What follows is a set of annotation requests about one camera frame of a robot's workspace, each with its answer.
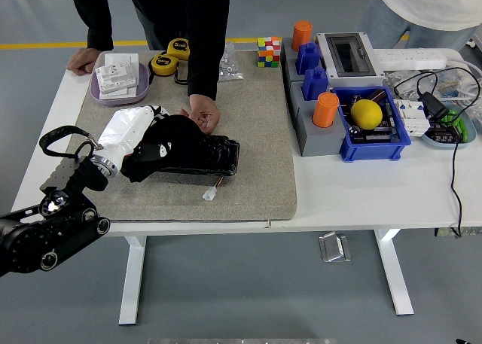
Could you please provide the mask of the person's right hand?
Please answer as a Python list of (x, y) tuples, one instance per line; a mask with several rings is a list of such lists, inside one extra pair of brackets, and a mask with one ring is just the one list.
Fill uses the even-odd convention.
[(94, 48), (81, 48), (69, 60), (66, 68), (77, 76), (90, 74), (101, 54)]

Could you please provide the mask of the person's left hand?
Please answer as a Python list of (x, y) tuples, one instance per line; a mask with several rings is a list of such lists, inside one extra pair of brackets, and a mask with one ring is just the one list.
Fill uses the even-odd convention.
[(179, 114), (192, 119), (205, 134), (212, 134), (220, 120), (221, 114), (215, 101), (208, 96), (192, 94), (189, 96), (191, 110), (184, 109)]

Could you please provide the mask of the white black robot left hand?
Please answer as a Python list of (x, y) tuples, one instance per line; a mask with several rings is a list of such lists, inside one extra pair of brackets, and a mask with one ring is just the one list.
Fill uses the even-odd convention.
[(168, 114), (165, 108), (157, 105), (116, 111), (97, 141), (101, 146), (97, 154), (120, 169), (124, 157), (134, 151), (154, 118)]

